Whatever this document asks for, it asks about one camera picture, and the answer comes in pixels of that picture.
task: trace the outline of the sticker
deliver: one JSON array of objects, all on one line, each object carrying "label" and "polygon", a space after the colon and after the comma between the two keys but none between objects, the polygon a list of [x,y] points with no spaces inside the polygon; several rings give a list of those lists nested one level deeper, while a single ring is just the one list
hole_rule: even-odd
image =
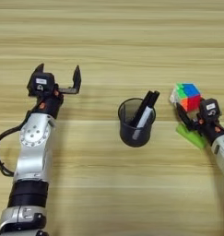
[{"label": "sticker", "polygon": [[207,109],[207,110],[211,110],[211,109],[214,109],[214,108],[216,108],[215,103],[211,103],[211,104],[209,104],[209,105],[206,106],[206,109]]},{"label": "sticker", "polygon": [[46,85],[46,84],[47,84],[47,80],[46,80],[46,79],[43,79],[43,78],[36,78],[36,83],[37,83],[37,84]]},{"label": "sticker", "polygon": [[43,91],[43,86],[42,86],[42,85],[38,85],[38,86],[37,86],[37,90]]}]

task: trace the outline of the pen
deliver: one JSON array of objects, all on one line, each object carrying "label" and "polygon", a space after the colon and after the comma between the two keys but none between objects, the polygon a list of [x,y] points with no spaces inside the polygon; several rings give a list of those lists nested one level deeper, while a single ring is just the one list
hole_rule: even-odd
[{"label": "pen", "polygon": [[147,93],[147,95],[145,96],[145,98],[142,100],[142,103],[141,103],[141,105],[139,106],[139,108],[138,108],[138,110],[137,110],[137,112],[136,112],[136,114],[135,114],[133,120],[130,122],[130,125],[131,125],[131,126],[133,126],[133,127],[136,127],[136,126],[137,126],[138,121],[141,119],[141,116],[142,116],[144,110],[145,110],[146,107],[147,107],[147,104],[148,104],[148,102],[149,102],[149,100],[150,100],[150,98],[151,98],[151,95],[152,95],[152,92],[149,91],[149,92]]},{"label": "pen", "polygon": [[[150,97],[149,99],[149,102],[147,103],[147,107],[146,109],[144,110],[143,114],[142,114],[142,117],[140,118],[138,124],[137,124],[137,128],[142,128],[145,126],[146,122],[147,122],[147,119],[148,117],[150,116],[150,114],[152,113],[153,111],[153,107],[157,101],[159,97],[159,92],[158,91],[155,91],[152,96]],[[138,136],[140,134],[140,130],[135,130],[132,138],[134,140],[137,140]]]}]

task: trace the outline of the colorful cube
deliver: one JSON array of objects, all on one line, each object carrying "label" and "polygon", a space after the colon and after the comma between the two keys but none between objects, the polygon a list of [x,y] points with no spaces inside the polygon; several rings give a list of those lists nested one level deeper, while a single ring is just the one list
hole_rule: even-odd
[{"label": "colorful cube", "polygon": [[187,112],[198,109],[201,94],[194,84],[177,84],[174,88],[170,101],[179,102]]}]

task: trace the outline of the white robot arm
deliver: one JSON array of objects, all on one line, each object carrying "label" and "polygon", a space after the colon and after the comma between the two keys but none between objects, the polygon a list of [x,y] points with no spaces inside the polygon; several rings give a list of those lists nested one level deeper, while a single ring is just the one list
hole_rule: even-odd
[{"label": "white robot arm", "polygon": [[79,67],[75,70],[73,80],[72,88],[59,88],[54,83],[54,76],[44,73],[43,65],[39,65],[28,84],[29,95],[37,97],[37,105],[28,113],[22,125],[2,135],[19,131],[21,150],[14,174],[0,160],[1,172],[14,177],[8,205],[0,219],[0,236],[49,235],[42,229],[46,225],[45,206],[50,182],[55,119],[64,101],[63,94],[79,92]]}]

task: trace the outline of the black cable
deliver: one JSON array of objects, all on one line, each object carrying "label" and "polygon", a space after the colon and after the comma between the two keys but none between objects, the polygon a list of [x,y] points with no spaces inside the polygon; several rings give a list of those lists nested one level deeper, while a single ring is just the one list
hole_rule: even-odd
[{"label": "black cable", "polygon": [[[27,115],[26,115],[24,121],[23,121],[20,125],[18,125],[18,126],[16,126],[16,127],[13,127],[13,128],[11,128],[11,129],[8,129],[8,130],[6,130],[4,133],[2,133],[2,134],[0,135],[0,141],[1,141],[3,138],[5,138],[6,136],[9,136],[9,135],[11,135],[11,134],[13,134],[13,133],[15,133],[15,132],[17,132],[17,131],[20,131],[21,128],[24,126],[24,124],[28,121],[29,116],[34,112],[34,110],[35,110],[42,102],[43,102],[43,98],[40,99],[40,101],[37,102],[37,104],[36,104],[30,111],[27,112]],[[14,172],[10,171],[7,167],[5,167],[5,163],[2,162],[1,159],[0,159],[0,172],[2,172],[3,175],[8,176],[8,177],[13,177],[13,175],[14,175]]]}]

